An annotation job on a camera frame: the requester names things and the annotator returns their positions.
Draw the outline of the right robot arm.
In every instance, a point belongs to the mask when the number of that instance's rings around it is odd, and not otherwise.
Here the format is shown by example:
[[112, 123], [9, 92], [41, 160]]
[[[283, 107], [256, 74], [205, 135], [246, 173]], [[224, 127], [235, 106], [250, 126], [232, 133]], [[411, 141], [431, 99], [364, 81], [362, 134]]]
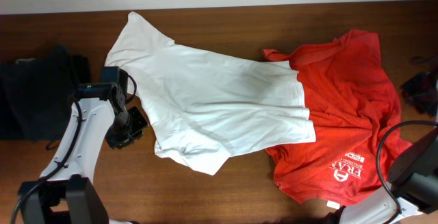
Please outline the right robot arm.
[[[392, 132], [408, 125], [434, 129], [401, 153], [387, 179], [381, 172], [381, 151]], [[376, 172], [382, 186], [368, 198], [326, 215], [325, 223], [397, 223], [437, 211], [437, 121], [405, 121], [390, 128], [378, 144]]]

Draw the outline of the white t-shirt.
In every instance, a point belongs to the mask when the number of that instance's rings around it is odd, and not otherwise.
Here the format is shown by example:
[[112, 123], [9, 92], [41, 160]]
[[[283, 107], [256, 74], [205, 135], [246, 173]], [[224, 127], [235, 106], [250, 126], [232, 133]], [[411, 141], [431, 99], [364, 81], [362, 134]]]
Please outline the white t-shirt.
[[155, 132], [155, 154], [214, 175], [231, 157], [315, 141], [297, 71], [178, 45], [138, 13], [106, 66], [126, 71]]

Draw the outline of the red printed t-shirt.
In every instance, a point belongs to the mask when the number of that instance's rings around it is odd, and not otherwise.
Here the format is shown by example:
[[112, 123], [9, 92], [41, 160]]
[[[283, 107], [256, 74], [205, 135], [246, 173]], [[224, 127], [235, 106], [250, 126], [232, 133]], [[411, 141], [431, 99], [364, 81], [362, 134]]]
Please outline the red printed t-shirt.
[[[374, 32], [353, 29], [330, 43], [303, 45], [286, 55], [266, 49], [272, 62], [298, 71], [315, 142], [268, 149], [273, 180], [293, 200], [358, 203], [380, 188], [378, 144], [401, 121], [398, 92], [382, 67], [381, 44]], [[409, 142], [392, 132], [381, 151], [384, 179]]]

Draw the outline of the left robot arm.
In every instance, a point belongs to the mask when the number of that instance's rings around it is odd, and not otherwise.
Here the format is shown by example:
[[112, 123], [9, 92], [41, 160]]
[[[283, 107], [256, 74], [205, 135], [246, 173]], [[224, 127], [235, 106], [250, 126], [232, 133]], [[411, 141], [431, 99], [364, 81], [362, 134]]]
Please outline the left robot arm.
[[122, 149], [142, 136], [147, 122], [127, 109], [126, 89], [116, 82], [82, 84], [72, 98], [68, 127], [47, 168], [23, 182], [11, 223], [111, 223], [94, 186], [103, 142]]

